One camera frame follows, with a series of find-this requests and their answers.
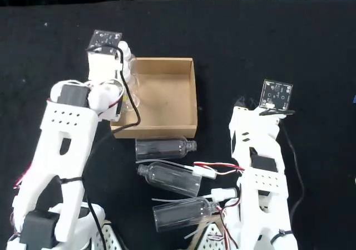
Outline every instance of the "white spray nozzle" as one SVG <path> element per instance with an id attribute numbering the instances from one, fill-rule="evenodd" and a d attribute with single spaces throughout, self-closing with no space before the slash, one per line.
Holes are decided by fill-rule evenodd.
<path id="1" fill-rule="evenodd" d="M 211 194 L 203 196 L 204 198 L 211 198 L 214 202 L 222 202 L 224 200 L 236 198 L 238 191 L 235 188 L 223 189 L 216 188 L 211 189 Z"/>

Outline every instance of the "robotic arm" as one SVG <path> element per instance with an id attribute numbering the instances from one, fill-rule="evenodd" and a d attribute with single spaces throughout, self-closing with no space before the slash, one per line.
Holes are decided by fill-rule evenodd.
<path id="1" fill-rule="evenodd" d="M 289 220 L 283 157 L 276 142 L 281 119 L 292 113 L 287 110 L 291 88 L 265 81 L 255 110 L 248 110 L 243 102 L 234 107 L 231 153 L 245 171 L 237 182 L 240 200 L 230 200 L 227 205 L 236 206 L 225 211 L 232 249 L 235 243 L 240 250 L 298 249 Z"/>
<path id="2" fill-rule="evenodd" d="M 92 80 L 61 81 L 51 90 L 32 164 L 16 186 L 19 192 L 13 200 L 14 236 L 7 244 L 8 250 L 85 249 L 90 239 L 96 238 L 97 226 L 103 224 L 104 210 L 82 202 L 82 174 L 98 122 L 117 121 L 123 93 L 127 91 L 130 101 L 132 98 L 122 75 L 123 53 L 117 47 L 121 34 L 105 32 L 100 37 L 106 40 L 97 40 L 88 50 Z M 109 51 L 103 56 L 104 47 Z M 106 63 L 111 65 L 101 76 L 94 71 L 93 60 L 98 58 L 107 58 Z M 70 141 L 70 147 L 62 153 L 65 140 Z M 49 211 L 36 210 L 38 197 L 55 176 L 60 178 L 63 203 Z"/>

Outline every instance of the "cardboard box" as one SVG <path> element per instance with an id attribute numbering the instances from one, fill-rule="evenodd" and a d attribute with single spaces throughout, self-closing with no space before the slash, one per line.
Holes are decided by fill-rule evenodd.
<path id="1" fill-rule="evenodd" d="M 193 138 L 197 127 L 194 63 L 192 58 L 138 58 L 141 124 L 122 130 L 116 138 L 184 136 Z M 125 112 L 111 129 L 136 121 Z"/>

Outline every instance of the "plastic bottle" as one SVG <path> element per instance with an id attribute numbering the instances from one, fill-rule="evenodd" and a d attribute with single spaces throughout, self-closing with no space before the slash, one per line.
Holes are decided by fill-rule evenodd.
<path id="1" fill-rule="evenodd" d="M 189 197 L 198 195 L 201 176 L 193 175 L 189 170 L 154 162 L 150 165 L 139 165 L 137 173 L 153 186 Z"/>
<path id="2" fill-rule="evenodd" d="M 136 57 L 132 54 L 126 41 L 120 41 L 118 47 L 122 50 L 123 60 L 128 63 L 128 67 L 133 75 L 136 74 Z"/>
<path id="3" fill-rule="evenodd" d="M 140 105 L 140 99 L 137 97 L 139 92 L 139 81 L 136 76 L 136 57 L 131 53 L 131 49 L 126 41 L 120 41 L 118 43 L 118 47 L 123 53 L 123 77 L 125 78 L 128 89 L 130 90 L 130 94 L 134 101 L 133 103 L 136 107 L 138 107 Z M 126 92 L 123 96 L 122 103 L 123 111 L 132 111 L 134 109 Z"/>
<path id="4" fill-rule="evenodd" d="M 122 74 L 127 83 L 128 89 L 130 90 L 131 97 L 134 101 L 133 103 L 136 107 L 138 107 L 140 105 L 140 99 L 137 97 L 137 94 L 139 92 L 139 83 L 137 77 L 131 73 L 128 67 L 128 63 L 126 61 L 123 62 Z M 134 109 L 132 107 L 130 99 L 128 98 L 127 92 L 125 92 L 123 95 L 122 103 L 124 111 L 132 111 Z"/>
<path id="5" fill-rule="evenodd" d="M 172 139 L 136 139 L 136 159 L 182 158 L 196 150 L 196 142 L 184 137 Z"/>
<path id="6" fill-rule="evenodd" d="M 207 222 L 217 212 L 215 202 L 197 197 L 153 207 L 156 230 L 169 231 Z"/>

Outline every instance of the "black fabric surface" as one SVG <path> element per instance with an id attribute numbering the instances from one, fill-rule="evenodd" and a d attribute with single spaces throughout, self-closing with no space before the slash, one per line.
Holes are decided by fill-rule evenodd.
<path id="1" fill-rule="evenodd" d="M 286 127 L 296 148 L 306 198 L 294 233 L 300 249 L 354 249 L 356 145 L 356 0 L 100 3 L 0 9 L 0 242 L 14 181 L 31 163 L 46 98 L 59 80 L 86 80 L 84 49 L 94 29 L 121 31 L 142 57 L 193 57 L 199 106 L 197 152 L 181 160 L 229 161 L 228 123 L 240 95 L 259 99 L 263 80 L 294 84 Z M 100 125 L 96 140 L 108 132 Z M 285 158 L 289 204 L 300 195 L 293 156 Z M 133 140 L 110 139 L 85 173 L 92 201 L 105 208 L 129 249 L 185 248 L 194 227 L 156 233 L 157 198 L 181 198 L 136 175 Z M 233 175 L 203 180 L 232 187 Z M 51 184 L 39 206 L 58 202 Z"/>

